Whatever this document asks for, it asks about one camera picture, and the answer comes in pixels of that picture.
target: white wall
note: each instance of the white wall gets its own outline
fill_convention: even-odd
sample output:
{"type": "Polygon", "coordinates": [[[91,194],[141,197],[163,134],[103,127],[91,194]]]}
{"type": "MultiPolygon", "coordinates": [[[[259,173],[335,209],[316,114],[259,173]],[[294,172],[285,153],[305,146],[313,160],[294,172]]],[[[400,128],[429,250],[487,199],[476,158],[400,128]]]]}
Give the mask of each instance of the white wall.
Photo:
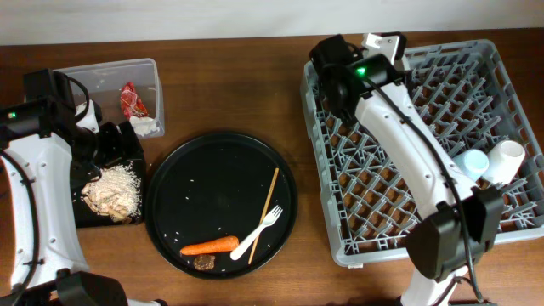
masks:
{"type": "Polygon", "coordinates": [[[0,44],[544,26],[543,0],[1,0],[0,44]]]}

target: black plate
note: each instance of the black plate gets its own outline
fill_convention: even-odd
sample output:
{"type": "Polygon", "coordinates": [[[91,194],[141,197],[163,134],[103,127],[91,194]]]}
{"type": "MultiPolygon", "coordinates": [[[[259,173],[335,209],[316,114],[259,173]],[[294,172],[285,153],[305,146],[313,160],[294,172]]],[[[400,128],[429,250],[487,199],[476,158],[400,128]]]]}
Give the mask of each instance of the black plate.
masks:
{"type": "Polygon", "coordinates": [[[227,279],[266,264],[286,243],[297,216],[295,180],[268,145],[239,133],[212,133],[181,145],[161,164],[147,191],[144,219],[159,253],[176,268],[204,279],[227,279]],[[240,242],[261,218],[276,168],[280,174],[269,210],[284,212],[260,235],[251,266],[249,249],[233,261],[216,253],[215,268],[198,271],[182,247],[235,235],[240,242]]]}

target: white plastic fork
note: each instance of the white plastic fork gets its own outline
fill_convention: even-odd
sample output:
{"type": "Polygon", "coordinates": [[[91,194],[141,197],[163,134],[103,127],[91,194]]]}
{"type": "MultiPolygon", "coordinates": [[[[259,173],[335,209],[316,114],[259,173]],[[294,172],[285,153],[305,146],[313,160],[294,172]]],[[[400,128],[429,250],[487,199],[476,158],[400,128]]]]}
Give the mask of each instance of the white plastic fork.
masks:
{"type": "Polygon", "coordinates": [[[249,236],[241,242],[241,244],[230,253],[230,259],[238,260],[247,250],[247,248],[253,243],[261,232],[274,224],[278,217],[283,213],[283,209],[279,205],[276,205],[269,213],[264,217],[263,222],[251,233],[249,236]]]}

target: light blue cup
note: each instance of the light blue cup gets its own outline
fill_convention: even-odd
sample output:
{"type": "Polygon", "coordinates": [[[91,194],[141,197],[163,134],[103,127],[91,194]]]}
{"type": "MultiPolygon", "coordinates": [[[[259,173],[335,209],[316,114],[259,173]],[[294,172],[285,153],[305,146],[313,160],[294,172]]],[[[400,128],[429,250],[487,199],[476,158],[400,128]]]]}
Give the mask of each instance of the light blue cup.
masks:
{"type": "Polygon", "coordinates": [[[453,158],[453,162],[468,176],[476,182],[490,166],[490,160],[481,150],[466,150],[453,158]]]}

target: brown food piece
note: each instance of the brown food piece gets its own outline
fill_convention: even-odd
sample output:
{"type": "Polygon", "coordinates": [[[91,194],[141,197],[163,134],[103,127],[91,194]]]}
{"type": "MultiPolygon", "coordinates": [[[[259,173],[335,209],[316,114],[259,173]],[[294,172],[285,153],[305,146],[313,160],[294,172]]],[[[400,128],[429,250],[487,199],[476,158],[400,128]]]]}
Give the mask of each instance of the brown food piece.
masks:
{"type": "Polygon", "coordinates": [[[126,217],[122,220],[122,224],[130,224],[133,220],[130,217],[126,217]]]}
{"type": "Polygon", "coordinates": [[[213,255],[199,255],[193,262],[195,269],[199,271],[208,271],[215,266],[215,256],[213,255]]]}

